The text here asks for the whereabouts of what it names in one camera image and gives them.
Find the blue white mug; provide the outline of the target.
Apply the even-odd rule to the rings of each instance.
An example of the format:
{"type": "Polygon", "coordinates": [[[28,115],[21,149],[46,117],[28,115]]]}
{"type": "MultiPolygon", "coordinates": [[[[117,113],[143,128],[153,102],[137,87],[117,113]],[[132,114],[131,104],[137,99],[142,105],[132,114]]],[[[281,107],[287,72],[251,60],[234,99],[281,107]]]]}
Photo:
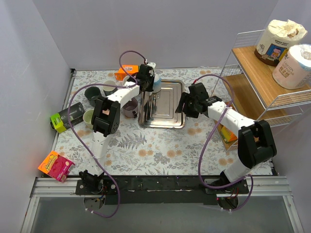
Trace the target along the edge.
{"type": "Polygon", "coordinates": [[[155,74],[154,84],[153,84],[153,93],[158,93],[161,90],[161,77],[159,74],[155,74]]]}

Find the purple mug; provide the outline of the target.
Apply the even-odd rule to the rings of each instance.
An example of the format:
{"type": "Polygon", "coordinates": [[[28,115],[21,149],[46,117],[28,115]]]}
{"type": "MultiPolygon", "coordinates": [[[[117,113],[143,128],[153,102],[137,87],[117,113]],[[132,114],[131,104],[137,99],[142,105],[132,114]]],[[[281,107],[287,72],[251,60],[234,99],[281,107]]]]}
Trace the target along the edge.
{"type": "Polygon", "coordinates": [[[132,98],[122,107],[122,110],[123,110],[123,114],[127,118],[137,118],[138,117],[138,101],[135,98],[132,98]]]}

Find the dark teal mug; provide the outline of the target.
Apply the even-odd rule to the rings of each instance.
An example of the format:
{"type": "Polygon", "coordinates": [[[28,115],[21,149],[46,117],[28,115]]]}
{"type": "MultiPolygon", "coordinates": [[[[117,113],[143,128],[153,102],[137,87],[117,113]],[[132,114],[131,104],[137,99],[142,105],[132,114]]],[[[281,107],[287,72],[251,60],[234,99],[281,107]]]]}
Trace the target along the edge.
{"type": "Polygon", "coordinates": [[[91,106],[95,107],[96,103],[96,99],[98,97],[101,97],[101,91],[98,87],[96,86],[91,86],[88,87],[85,92],[84,92],[85,97],[87,98],[88,102],[90,103],[91,106]]]}

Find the green mug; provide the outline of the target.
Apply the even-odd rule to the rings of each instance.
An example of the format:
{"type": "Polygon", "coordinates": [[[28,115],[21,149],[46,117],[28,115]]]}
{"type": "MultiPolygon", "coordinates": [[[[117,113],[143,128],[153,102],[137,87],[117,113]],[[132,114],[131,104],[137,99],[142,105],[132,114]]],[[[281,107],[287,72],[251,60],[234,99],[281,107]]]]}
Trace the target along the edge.
{"type": "Polygon", "coordinates": [[[86,124],[86,126],[93,130],[93,124],[91,123],[92,121],[92,116],[93,116],[93,112],[94,110],[93,109],[90,109],[90,110],[87,110],[84,115],[83,115],[83,121],[84,123],[86,124]]]}

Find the light blue faceted mug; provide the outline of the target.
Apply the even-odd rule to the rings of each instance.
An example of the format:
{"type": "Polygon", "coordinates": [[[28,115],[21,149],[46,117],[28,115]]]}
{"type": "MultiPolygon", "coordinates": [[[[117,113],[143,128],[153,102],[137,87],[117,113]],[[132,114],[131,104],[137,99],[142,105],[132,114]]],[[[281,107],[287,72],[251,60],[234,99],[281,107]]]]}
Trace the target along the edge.
{"type": "Polygon", "coordinates": [[[132,78],[130,76],[126,76],[123,79],[124,86],[131,86],[132,85],[132,78]]]}

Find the dark grey mug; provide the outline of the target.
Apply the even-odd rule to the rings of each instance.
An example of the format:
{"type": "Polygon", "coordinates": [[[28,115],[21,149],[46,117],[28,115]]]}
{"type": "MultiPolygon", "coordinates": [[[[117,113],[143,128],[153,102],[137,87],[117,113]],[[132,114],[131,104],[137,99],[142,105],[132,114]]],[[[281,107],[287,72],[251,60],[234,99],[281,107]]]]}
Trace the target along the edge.
{"type": "Polygon", "coordinates": [[[115,93],[117,90],[118,90],[118,88],[116,87],[116,83],[114,81],[108,80],[108,81],[104,82],[103,92],[104,92],[106,97],[115,93]]]}

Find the pink mug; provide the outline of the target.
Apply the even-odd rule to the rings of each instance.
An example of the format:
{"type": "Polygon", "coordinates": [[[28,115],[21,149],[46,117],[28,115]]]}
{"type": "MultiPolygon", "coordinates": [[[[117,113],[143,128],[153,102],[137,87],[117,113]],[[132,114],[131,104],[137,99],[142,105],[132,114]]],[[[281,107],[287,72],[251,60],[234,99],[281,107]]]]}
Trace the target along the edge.
{"type": "Polygon", "coordinates": [[[102,111],[102,113],[105,114],[105,115],[107,115],[107,116],[109,115],[109,112],[110,112],[109,109],[108,109],[108,110],[103,110],[103,111],[102,111]]]}

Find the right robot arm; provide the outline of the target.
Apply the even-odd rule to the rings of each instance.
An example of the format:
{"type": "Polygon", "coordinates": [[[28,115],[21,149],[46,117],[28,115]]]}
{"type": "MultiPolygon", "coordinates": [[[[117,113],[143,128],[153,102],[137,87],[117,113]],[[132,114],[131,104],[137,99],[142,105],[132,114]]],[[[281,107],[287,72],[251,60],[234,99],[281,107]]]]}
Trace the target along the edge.
{"type": "Polygon", "coordinates": [[[231,193],[254,167],[277,154],[273,134],[266,120],[256,121],[241,115],[219,97],[210,97],[202,83],[192,84],[188,93],[181,94],[176,113],[184,113],[192,118],[203,114],[225,126],[238,139],[238,159],[221,172],[217,181],[204,183],[206,188],[231,193]]]}

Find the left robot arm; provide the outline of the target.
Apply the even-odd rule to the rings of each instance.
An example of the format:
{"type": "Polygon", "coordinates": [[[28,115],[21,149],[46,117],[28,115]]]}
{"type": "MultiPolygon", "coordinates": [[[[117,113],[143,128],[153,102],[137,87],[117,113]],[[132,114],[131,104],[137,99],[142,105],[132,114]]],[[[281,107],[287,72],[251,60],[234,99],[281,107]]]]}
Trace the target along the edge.
{"type": "Polygon", "coordinates": [[[135,77],[129,77],[115,93],[95,100],[91,119],[93,144],[89,150],[95,166],[90,173],[87,170],[79,173],[84,187],[92,194],[99,194],[104,190],[103,181],[100,180],[100,175],[104,172],[100,168],[100,160],[107,151],[112,134],[120,125],[121,108],[141,92],[153,92],[156,77],[155,67],[156,64],[152,62],[140,65],[135,77]]]}

